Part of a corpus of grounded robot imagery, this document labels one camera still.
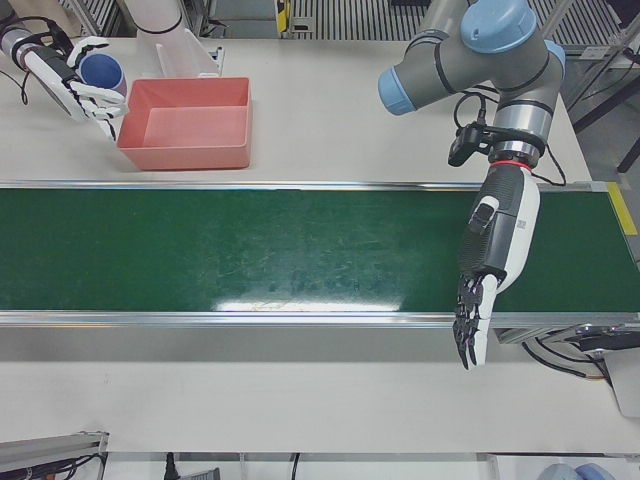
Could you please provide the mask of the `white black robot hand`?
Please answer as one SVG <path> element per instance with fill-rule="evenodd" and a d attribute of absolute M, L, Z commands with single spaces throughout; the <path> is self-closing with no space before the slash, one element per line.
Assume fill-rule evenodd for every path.
<path fill-rule="evenodd" d="M 96 36 L 78 41 L 68 55 L 34 45 L 21 62 L 72 119 L 93 120 L 115 140 L 111 121 L 128 112 L 127 83 L 120 62 L 102 51 L 108 46 L 106 39 Z"/>
<path fill-rule="evenodd" d="M 453 337 L 465 369 L 486 362 L 494 302 L 524 269 L 539 205 L 539 188 L 530 168 L 510 160 L 490 165 L 458 257 Z"/>

